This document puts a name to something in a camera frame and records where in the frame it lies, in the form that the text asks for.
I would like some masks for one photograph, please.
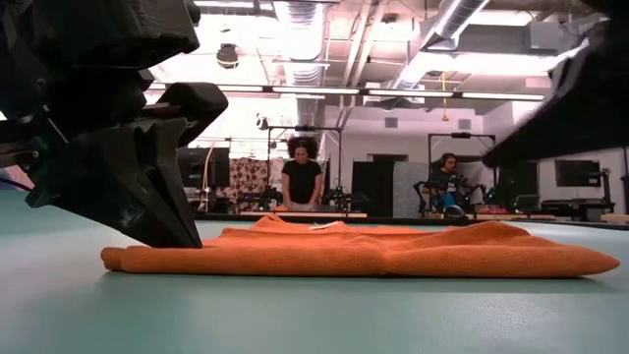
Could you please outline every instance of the person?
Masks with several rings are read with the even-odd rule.
[[[319,203],[323,177],[321,166],[314,161],[318,153],[316,140],[293,137],[288,141],[292,160],[282,169],[284,205],[292,211],[314,211]]]
[[[429,176],[429,182],[436,186],[432,188],[432,197],[441,198],[440,202],[443,203],[444,208],[457,205],[459,176],[456,171],[456,162],[457,158],[454,153],[445,153],[441,156],[439,167]]]

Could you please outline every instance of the air duct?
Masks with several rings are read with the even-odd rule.
[[[314,2],[275,2],[277,20],[286,35],[285,55],[294,64],[284,66],[286,85],[318,87],[323,67],[316,63],[323,51],[325,5]],[[297,124],[322,126],[318,99],[297,98]]]
[[[203,15],[220,16],[255,16],[275,19],[275,11],[270,2],[261,1],[256,3],[237,3],[231,1],[195,1]]]
[[[422,33],[420,52],[391,82],[390,89],[413,89],[426,72],[432,70],[430,60],[438,57],[425,50],[441,41],[457,37],[470,19],[482,10],[489,0],[443,0],[437,14],[429,19],[431,26]]]

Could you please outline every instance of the desk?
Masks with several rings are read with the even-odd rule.
[[[556,217],[553,215],[526,215],[526,214],[490,214],[490,213],[479,213],[474,216],[473,214],[466,215],[470,220],[498,220],[498,221],[515,221],[515,220],[556,220]],[[442,213],[429,213],[427,214],[428,219],[442,219]]]
[[[601,221],[626,223],[629,222],[629,215],[625,214],[603,214],[600,216]]]
[[[509,221],[509,220],[556,220],[556,217],[553,215],[526,215],[526,214],[476,214],[476,217],[473,214],[469,214],[468,217],[470,219],[476,220],[500,220],[500,221]]]
[[[241,211],[242,216],[297,216],[297,217],[367,217],[364,212],[319,212],[319,211]]]
[[[625,354],[629,233],[521,223],[624,265],[586,279],[361,279],[107,273],[135,244],[0,195],[2,354]],[[199,222],[205,237],[247,222]]]

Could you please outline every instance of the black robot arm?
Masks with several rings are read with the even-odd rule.
[[[629,12],[620,0],[584,0],[608,20],[588,45],[552,71],[553,93],[483,157],[489,167],[629,145]]]
[[[212,84],[146,106],[148,68],[199,47],[182,0],[1,1],[0,166],[53,205],[153,247],[200,247],[176,163],[227,108]]]

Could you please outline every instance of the fluorescent light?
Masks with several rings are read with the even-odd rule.
[[[452,66],[445,71],[460,71],[485,75],[546,75],[552,66],[548,60],[552,56],[464,53],[454,57]]]
[[[537,11],[481,10],[472,16],[469,25],[522,27],[534,21],[533,17],[538,14]]]
[[[299,88],[299,87],[274,87],[277,93],[313,93],[313,94],[358,94],[357,88]]]
[[[220,8],[239,8],[239,9],[253,9],[253,1],[195,1],[195,5],[200,7],[220,7]],[[260,3],[259,8],[261,10],[273,11],[273,6],[269,3]]]
[[[543,94],[463,92],[463,98],[542,101]]]
[[[325,99],[323,94],[280,93],[281,98]]]
[[[218,88],[226,92],[262,92],[262,87],[247,85],[219,85]]]
[[[161,90],[164,90],[164,89],[166,89],[166,84],[153,83],[153,84],[150,84],[148,89],[161,89]]]
[[[426,90],[402,90],[402,89],[370,89],[370,95],[394,96],[394,97],[439,97],[450,98],[452,92],[426,91]]]

